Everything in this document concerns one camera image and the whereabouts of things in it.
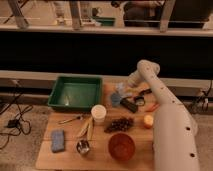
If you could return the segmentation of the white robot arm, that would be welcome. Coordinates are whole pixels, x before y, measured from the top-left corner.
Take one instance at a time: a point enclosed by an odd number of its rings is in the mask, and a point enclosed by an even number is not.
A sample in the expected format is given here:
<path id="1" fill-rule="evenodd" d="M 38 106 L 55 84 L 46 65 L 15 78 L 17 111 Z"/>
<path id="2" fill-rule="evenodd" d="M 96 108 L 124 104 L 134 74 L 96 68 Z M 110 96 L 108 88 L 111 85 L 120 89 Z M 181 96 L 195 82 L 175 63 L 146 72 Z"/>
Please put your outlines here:
<path id="1" fill-rule="evenodd" d="M 183 103 L 158 78 L 160 66 L 140 60 L 128 77 L 127 85 L 145 81 L 159 107 L 154 114 L 154 171 L 200 171 L 195 142 L 198 126 Z"/>

